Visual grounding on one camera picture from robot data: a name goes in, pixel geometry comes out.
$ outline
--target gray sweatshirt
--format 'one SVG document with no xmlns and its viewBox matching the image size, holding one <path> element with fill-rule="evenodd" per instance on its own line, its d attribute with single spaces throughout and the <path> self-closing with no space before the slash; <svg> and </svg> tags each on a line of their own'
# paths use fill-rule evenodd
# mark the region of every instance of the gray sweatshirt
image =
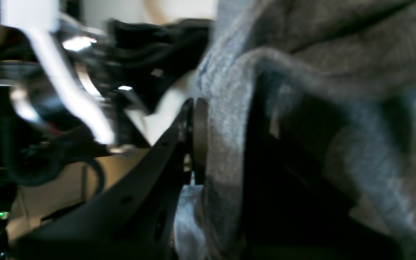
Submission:
<svg viewBox="0 0 416 260">
<path fill-rule="evenodd" d="M 279 90 L 271 133 L 292 133 L 358 202 L 350 216 L 416 260 L 416 0 L 220 0 L 197 87 L 210 104 L 199 213 L 211 259 L 244 247 L 246 122 L 265 87 Z"/>
</svg>

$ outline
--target chrome metal part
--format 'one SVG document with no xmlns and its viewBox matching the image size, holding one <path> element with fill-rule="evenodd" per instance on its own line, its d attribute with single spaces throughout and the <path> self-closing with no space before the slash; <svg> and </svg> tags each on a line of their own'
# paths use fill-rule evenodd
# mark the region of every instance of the chrome metal part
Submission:
<svg viewBox="0 0 416 260">
<path fill-rule="evenodd" d="M 91 77 L 89 76 L 86 66 L 78 62 L 75 64 L 75 71 L 86 92 L 88 92 L 89 95 L 91 95 L 91 97 L 93 97 L 97 102 L 105 102 L 105 98 L 91 81 Z"/>
<path fill-rule="evenodd" d="M 43 120 L 38 114 L 36 109 L 32 106 L 28 90 L 22 82 L 15 82 L 10 88 L 10 102 L 16 114 L 26 122 L 30 123 L 33 127 L 45 133 L 48 138 L 53 138 L 51 127 Z"/>
<path fill-rule="evenodd" d="M 64 49 L 53 35 L 59 29 L 58 2 L 12 0 L 1 5 L 1 24 L 22 31 L 66 109 L 91 130 L 98 143 L 109 145 L 115 133 L 99 104 L 79 86 Z"/>
<path fill-rule="evenodd" d="M 137 147 L 132 144 L 124 144 L 121 146 L 116 145 L 108 145 L 107 150 L 113 154 L 113 155 L 122 155 L 124 157 L 127 157 L 128 155 L 133 154 L 135 151 L 137 151 Z"/>
</svg>

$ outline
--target white plastic part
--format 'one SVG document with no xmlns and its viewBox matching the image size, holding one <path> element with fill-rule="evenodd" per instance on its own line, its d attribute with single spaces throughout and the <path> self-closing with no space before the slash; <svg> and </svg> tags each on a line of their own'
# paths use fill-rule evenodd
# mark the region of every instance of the white plastic part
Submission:
<svg viewBox="0 0 416 260">
<path fill-rule="evenodd" d="M 113 144 L 114 131 L 96 101 L 81 90 L 51 33 L 59 28 L 58 0 L 2 0 L 2 25 L 17 28 L 28 39 L 59 98 L 71 114 L 85 123 L 96 142 Z"/>
<path fill-rule="evenodd" d="M 193 71 L 189 72 L 175 82 L 161 97 L 155 113 L 146 116 L 141 110 L 125 110 L 128 118 L 132 120 L 150 146 L 160 139 L 178 116 L 186 99 L 192 96 L 190 87 L 193 84 L 194 75 Z M 122 86 L 119 89 L 128 90 L 127 87 Z"/>
</svg>

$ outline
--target gray fabric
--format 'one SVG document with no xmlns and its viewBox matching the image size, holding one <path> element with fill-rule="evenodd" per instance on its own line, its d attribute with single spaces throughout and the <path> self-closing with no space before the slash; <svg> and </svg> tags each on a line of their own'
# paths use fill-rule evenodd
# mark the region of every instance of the gray fabric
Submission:
<svg viewBox="0 0 416 260">
<path fill-rule="evenodd" d="M 416 260 L 416 1 L 221 0 L 220 7 L 197 82 L 210 104 L 198 209 L 211 259 L 237 259 L 244 247 L 246 122 L 254 89 L 265 87 L 281 88 L 277 134 L 294 135 L 323 162 L 323 175 L 360 202 L 353 218 Z M 264 73 L 271 80 L 257 86 Z"/>
<path fill-rule="evenodd" d="M 201 185 L 186 185 L 179 196 L 174 219 L 175 249 L 179 260 L 205 260 L 208 254 L 205 236 L 195 222 L 195 203 L 202 192 Z"/>
</svg>

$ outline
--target black plastic bracket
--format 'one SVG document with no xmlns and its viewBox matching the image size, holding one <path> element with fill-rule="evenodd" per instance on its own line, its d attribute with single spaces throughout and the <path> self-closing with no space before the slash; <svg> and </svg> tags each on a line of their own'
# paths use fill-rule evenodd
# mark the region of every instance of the black plastic bracket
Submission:
<svg viewBox="0 0 416 260">
<path fill-rule="evenodd" d="M 105 193 L 17 240 L 14 256 L 30 259 L 167 259 L 182 186 L 190 181 L 193 99 L 146 156 Z"/>
</svg>

